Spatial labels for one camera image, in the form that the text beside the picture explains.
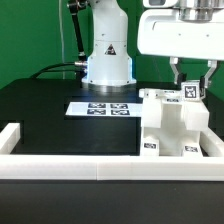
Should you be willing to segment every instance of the green backdrop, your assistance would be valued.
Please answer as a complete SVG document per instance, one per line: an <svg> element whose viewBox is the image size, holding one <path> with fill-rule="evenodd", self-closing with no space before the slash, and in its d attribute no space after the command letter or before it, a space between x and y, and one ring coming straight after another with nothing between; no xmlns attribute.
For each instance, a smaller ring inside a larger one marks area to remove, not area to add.
<svg viewBox="0 0 224 224"><path fill-rule="evenodd" d="M60 0L1 0L0 2L0 88L18 78L29 77L41 68L62 62L59 24ZM173 81L169 58L141 55L137 49L138 22L144 11L142 0L118 0L129 17L128 53L134 61L134 74L139 81ZM65 61L77 60L73 24L67 0L61 0L64 29ZM79 13L84 48L92 51L93 22L91 9ZM183 60L183 72L189 79L204 75L207 62ZM224 67L213 77L210 90L224 99ZM43 77L62 78L62 74Z"/></svg>

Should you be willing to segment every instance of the black cable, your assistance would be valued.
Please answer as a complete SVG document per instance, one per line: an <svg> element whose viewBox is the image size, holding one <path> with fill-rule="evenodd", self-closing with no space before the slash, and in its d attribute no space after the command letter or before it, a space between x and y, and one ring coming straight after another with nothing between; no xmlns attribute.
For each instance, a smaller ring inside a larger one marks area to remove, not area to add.
<svg viewBox="0 0 224 224"><path fill-rule="evenodd" d="M41 73L44 73L46 71L48 71L49 69L52 69L52 68L58 68L58 67L64 67L64 66L75 66L73 62L67 62L67 63L60 63L60 64L55 64L55 65L50 65L50 66L47 66L43 69L41 69L40 71L34 73L33 75L30 76L31 79L36 79Z"/></svg>

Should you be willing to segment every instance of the black table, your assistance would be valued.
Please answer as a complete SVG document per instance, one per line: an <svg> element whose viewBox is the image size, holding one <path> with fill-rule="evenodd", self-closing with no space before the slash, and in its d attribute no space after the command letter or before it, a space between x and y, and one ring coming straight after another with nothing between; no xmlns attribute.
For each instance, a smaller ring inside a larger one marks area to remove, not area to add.
<svg viewBox="0 0 224 224"><path fill-rule="evenodd" d="M22 126L13 153L139 153L139 118L66 117L68 103L80 100L140 102L136 91L102 95L80 89L74 81L16 80L0 90L1 128L7 122ZM212 115L213 129L216 122ZM0 180L4 224L220 224L223 208L222 182Z"/></svg>

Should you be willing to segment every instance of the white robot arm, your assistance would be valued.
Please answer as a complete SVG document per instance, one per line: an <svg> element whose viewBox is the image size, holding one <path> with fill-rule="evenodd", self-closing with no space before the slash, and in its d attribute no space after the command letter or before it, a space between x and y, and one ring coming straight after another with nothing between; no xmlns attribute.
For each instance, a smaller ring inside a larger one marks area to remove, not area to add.
<svg viewBox="0 0 224 224"><path fill-rule="evenodd" d="M171 57L170 64L178 84L178 58L208 60L210 68L202 77L202 86L224 60L223 0L143 0L150 8L141 17L138 48L142 54Z"/></svg>
<svg viewBox="0 0 224 224"><path fill-rule="evenodd" d="M94 23L94 50L87 60L84 87L99 91L133 88L132 59L127 54L128 17L117 0L75 1L78 7L91 6Z"/></svg>

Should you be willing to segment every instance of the cable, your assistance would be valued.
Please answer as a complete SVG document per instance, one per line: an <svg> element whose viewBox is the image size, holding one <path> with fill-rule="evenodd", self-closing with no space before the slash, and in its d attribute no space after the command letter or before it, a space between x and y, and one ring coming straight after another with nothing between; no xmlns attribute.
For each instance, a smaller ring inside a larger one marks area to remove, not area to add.
<svg viewBox="0 0 224 224"><path fill-rule="evenodd" d="M55 64L55 65L50 65L47 66L43 69L41 69L40 71L34 73L33 75L30 76L31 79L36 79L41 73L48 71L49 69L52 68L58 68L58 67L64 67L64 66L75 66L73 62L67 62L67 63L60 63L60 64Z"/></svg>
<svg viewBox="0 0 224 224"><path fill-rule="evenodd" d="M65 41L64 41L64 28L63 28L63 18L62 18L62 0L59 0L59 25L60 25L60 36L61 36L61 57L62 62L65 63Z"/></svg>

